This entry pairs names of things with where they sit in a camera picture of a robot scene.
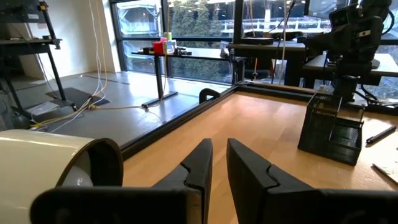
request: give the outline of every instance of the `floor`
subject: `floor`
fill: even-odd
[[[62,85],[64,88],[73,87],[93,93],[98,84],[97,76],[97,73],[87,73],[66,77],[62,79]],[[102,77],[105,83],[105,75],[102,74]],[[19,78],[15,83],[23,107],[52,100],[51,97],[45,95],[51,89],[45,83],[38,85],[40,80]],[[51,85],[55,90],[57,89],[54,81],[51,81]],[[76,119],[55,133],[88,138],[110,138],[123,148],[129,141],[196,106],[199,101],[199,92],[204,88],[222,92],[229,86],[168,78],[165,93],[177,91],[179,94],[167,98],[158,107],[150,108],[149,112],[140,109],[85,111],[84,117]],[[102,106],[104,108],[141,105],[157,98],[155,76],[131,72],[109,73],[104,92],[106,99],[110,101]],[[59,117],[71,112],[71,108],[64,107],[52,116]],[[65,122],[60,121],[49,125],[49,131]]]
[[[166,176],[203,138],[213,141],[213,177],[208,223],[238,223],[229,188],[226,141],[236,138],[281,169],[316,188],[397,190],[371,166],[398,158],[391,134],[373,147],[363,144],[355,167],[297,150],[306,103],[235,93],[124,163],[124,186],[150,187]],[[365,113],[363,141],[398,125],[393,116]]]

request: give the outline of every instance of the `gray floor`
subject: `gray floor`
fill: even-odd
[[[67,77],[62,80],[62,85],[64,88],[73,87],[87,93],[93,93],[98,83],[98,79],[94,78],[96,76],[97,74],[95,73],[88,73]],[[102,107],[104,108],[141,105],[157,97],[156,80],[153,75],[131,72],[113,73],[108,74],[108,80],[105,94],[110,103],[103,105]],[[55,82],[51,81],[51,84],[56,90]],[[20,90],[17,91],[17,94],[23,107],[52,100],[45,95],[45,93],[50,91],[47,85],[26,88],[29,86],[31,86],[29,83],[18,83],[18,89]],[[150,108],[149,112],[140,109],[85,111],[84,117],[74,120],[55,133],[88,138],[110,138],[123,147],[127,142],[152,131],[161,124],[196,106],[199,92],[202,89],[211,88],[222,92],[228,87],[227,85],[168,78],[165,93],[177,91],[179,94],[167,98],[158,107]],[[54,113],[53,116],[71,112],[71,108],[64,107]],[[60,121],[51,124],[49,131],[65,122]]]

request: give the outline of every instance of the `pen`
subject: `pen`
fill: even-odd
[[[378,141],[384,139],[385,137],[387,137],[388,135],[392,134],[394,131],[396,131],[396,129],[397,129],[397,126],[393,125],[390,128],[386,129],[385,131],[382,131],[378,135],[368,138],[366,140],[366,143],[373,144],[375,142],[378,142]]]

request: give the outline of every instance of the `black mat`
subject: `black mat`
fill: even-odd
[[[79,108],[81,107],[91,96],[90,93],[86,93],[84,91],[77,90],[75,88],[64,88],[63,91],[65,92],[65,96],[68,101],[72,101],[76,104],[76,106]],[[58,97],[61,97],[59,91],[55,91]],[[46,93],[47,96],[53,97],[54,93],[52,91]],[[100,100],[102,97],[94,96],[93,100],[91,102],[96,102]],[[104,104],[109,103],[109,100],[103,99],[100,102],[96,103],[96,106],[101,106]]]

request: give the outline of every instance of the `red object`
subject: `red object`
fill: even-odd
[[[163,54],[163,43],[154,42],[154,52],[155,54]]]

